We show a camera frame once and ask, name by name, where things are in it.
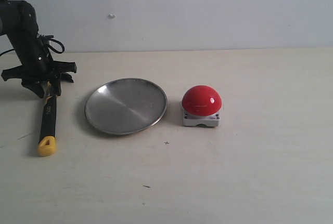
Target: red button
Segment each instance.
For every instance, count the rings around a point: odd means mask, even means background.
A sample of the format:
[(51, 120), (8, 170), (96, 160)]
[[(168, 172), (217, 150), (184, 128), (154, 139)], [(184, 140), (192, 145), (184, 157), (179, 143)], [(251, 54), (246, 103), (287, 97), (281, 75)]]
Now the red button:
[(182, 106), (189, 114), (209, 116), (220, 110), (222, 99), (212, 87), (197, 85), (185, 93)]

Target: white wall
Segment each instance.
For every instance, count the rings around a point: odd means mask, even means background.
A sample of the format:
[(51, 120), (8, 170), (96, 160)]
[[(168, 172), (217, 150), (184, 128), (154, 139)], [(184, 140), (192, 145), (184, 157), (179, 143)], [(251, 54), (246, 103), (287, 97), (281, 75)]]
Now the white wall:
[[(26, 0), (67, 51), (329, 46), (333, 0)], [(0, 50), (9, 48), (0, 38)]]

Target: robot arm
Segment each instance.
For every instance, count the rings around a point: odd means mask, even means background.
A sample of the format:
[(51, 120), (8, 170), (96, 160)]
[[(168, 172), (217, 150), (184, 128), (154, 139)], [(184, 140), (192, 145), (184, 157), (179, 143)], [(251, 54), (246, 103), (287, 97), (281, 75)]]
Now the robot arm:
[(50, 82), (56, 95), (60, 96), (60, 80), (73, 83), (71, 75), (76, 73), (75, 62), (54, 61), (49, 45), (53, 36), (38, 34), (38, 25), (34, 8), (26, 1), (0, 0), (0, 36), (7, 35), (22, 65), (4, 70), (4, 81), (10, 78), (22, 79), (22, 86), (33, 91), (40, 98), (44, 97), (42, 82)]

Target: white table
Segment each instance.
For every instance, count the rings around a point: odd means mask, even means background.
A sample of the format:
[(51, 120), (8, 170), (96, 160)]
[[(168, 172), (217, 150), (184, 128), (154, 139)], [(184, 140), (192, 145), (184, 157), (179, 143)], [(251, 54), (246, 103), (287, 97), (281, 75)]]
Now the white table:
[[(1, 224), (333, 223), (333, 48), (55, 58), (78, 73), (62, 84), (52, 156), (36, 157), (44, 101), (0, 81)], [(99, 134), (85, 100), (123, 77), (161, 86), (166, 116), (135, 135)], [(198, 84), (223, 97), (220, 127), (181, 126), (180, 100)]]

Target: stainless steel plate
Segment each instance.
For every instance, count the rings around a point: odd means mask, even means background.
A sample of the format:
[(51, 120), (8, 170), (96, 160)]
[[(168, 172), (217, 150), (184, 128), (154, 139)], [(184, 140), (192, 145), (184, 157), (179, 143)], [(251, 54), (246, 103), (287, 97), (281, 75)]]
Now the stainless steel plate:
[(85, 115), (96, 129), (127, 135), (157, 123), (168, 100), (156, 84), (140, 78), (123, 78), (97, 89), (85, 105)]

